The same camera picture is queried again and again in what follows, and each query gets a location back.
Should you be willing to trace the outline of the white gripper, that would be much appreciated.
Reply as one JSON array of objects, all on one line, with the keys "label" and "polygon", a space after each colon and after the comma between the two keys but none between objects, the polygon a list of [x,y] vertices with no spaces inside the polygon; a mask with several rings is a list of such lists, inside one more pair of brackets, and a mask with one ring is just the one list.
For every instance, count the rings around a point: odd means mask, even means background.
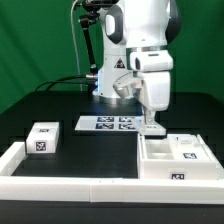
[{"label": "white gripper", "polygon": [[135,88],[138,101],[142,107],[143,124],[155,123],[155,111],[168,108],[170,101],[170,70],[173,68],[173,59],[167,50],[132,52],[130,67],[136,72],[139,82]]}]

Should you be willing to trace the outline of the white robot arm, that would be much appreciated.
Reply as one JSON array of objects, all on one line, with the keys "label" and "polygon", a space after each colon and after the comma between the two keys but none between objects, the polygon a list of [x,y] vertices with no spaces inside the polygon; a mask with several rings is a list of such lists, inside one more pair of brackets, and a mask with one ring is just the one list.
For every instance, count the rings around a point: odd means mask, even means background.
[{"label": "white robot arm", "polygon": [[168,108],[173,59],[167,45],[181,29],[176,0],[118,0],[100,11],[104,60],[94,96],[100,101],[137,99],[142,117],[134,126],[158,127],[155,114]]}]

